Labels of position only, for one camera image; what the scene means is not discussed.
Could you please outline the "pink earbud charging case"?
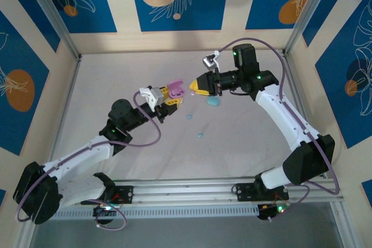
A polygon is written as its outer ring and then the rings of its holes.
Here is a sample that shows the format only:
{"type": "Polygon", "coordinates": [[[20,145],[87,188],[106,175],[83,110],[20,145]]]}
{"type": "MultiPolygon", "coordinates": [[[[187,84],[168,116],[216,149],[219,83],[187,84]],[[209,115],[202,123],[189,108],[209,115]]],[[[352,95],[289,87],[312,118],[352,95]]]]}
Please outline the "pink earbud charging case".
{"type": "Polygon", "coordinates": [[[169,98],[178,99],[184,97],[185,89],[182,87],[183,83],[183,79],[177,79],[168,83],[169,98]]]}

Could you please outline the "black controller board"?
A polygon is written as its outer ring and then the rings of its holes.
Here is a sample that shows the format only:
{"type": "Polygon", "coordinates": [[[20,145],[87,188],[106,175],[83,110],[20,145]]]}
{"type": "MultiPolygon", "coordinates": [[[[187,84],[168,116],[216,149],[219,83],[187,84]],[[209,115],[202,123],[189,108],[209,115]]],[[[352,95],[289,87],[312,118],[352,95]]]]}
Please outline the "black controller board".
{"type": "Polygon", "coordinates": [[[99,225],[107,225],[113,221],[112,217],[116,216],[116,211],[111,207],[96,206],[93,209],[92,216],[99,225]]]}
{"type": "Polygon", "coordinates": [[[278,216],[279,214],[283,213],[286,208],[285,204],[259,204],[258,210],[259,215],[258,218],[260,220],[270,220],[278,216]]]}

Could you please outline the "aluminium side rail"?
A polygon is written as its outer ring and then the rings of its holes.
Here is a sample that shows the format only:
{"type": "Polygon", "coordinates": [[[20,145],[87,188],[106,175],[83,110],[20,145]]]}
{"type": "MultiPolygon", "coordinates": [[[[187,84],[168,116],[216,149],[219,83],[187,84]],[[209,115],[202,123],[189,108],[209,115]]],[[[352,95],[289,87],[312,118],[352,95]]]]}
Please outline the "aluminium side rail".
{"type": "MultiPolygon", "coordinates": [[[[309,105],[305,98],[305,92],[303,86],[300,82],[300,77],[295,69],[293,59],[282,50],[282,56],[284,58],[287,79],[289,87],[295,99],[295,105],[300,111],[300,114],[310,120],[309,116],[309,105]]],[[[332,216],[334,217],[335,224],[337,227],[338,235],[341,238],[341,243],[343,248],[357,248],[357,242],[354,238],[354,231],[351,227],[349,221],[348,213],[345,208],[345,203],[342,198],[337,198],[336,200],[329,201],[332,216]]]]}
{"type": "MultiPolygon", "coordinates": [[[[48,161],[50,161],[51,158],[53,158],[53,156],[56,155],[56,151],[58,149],[58,145],[62,137],[62,131],[65,125],[67,111],[69,109],[74,86],[75,86],[78,72],[80,69],[81,58],[82,56],[79,57],[74,67],[73,75],[72,75],[72,78],[71,78],[71,81],[68,87],[68,91],[66,93],[66,98],[62,106],[62,113],[59,117],[58,129],[56,130],[56,133],[55,133],[52,145],[51,145],[51,150],[48,155],[48,161]]],[[[11,248],[29,248],[32,242],[34,231],[35,231],[35,225],[31,221],[21,222],[20,228],[18,229],[17,234],[16,234],[16,239],[14,240],[11,248]]]]}

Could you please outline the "aluminium frame post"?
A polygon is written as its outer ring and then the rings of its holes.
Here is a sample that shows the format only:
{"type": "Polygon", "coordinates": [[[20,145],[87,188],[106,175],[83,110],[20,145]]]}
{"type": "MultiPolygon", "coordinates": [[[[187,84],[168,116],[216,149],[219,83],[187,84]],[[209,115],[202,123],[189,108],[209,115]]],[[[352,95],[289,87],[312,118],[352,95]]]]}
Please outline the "aluminium frame post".
{"type": "Polygon", "coordinates": [[[303,31],[308,25],[310,19],[312,18],[316,8],[318,7],[321,0],[307,0],[305,6],[303,7],[298,21],[295,23],[292,33],[289,36],[289,39],[284,48],[284,57],[289,58],[291,52],[294,50],[294,47],[297,41],[300,39],[303,31]]]}
{"type": "Polygon", "coordinates": [[[71,54],[75,62],[79,63],[81,61],[81,54],[78,52],[69,31],[52,0],[36,1],[61,41],[65,44],[69,54],[71,54]]]}

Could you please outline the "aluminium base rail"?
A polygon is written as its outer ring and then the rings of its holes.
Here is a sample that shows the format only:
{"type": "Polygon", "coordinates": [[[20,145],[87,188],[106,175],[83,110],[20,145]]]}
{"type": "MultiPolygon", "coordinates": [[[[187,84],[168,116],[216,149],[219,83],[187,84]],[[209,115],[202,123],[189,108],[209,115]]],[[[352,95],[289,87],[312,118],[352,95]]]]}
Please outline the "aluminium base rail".
{"type": "MultiPolygon", "coordinates": [[[[232,192],[235,184],[254,183],[253,177],[240,178],[211,178],[211,179],[160,179],[160,180],[122,180],[115,181],[115,186],[133,186],[132,204],[149,205],[185,205],[202,203],[237,203],[237,196],[232,192]]],[[[307,182],[302,186],[286,186],[288,200],[276,200],[278,203],[298,202],[304,198],[305,202],[329,202],[344,197],[342,193],[332,195],[316,185],[333,190],[331,179],[317,177],[314,183],[307,182]]]]}

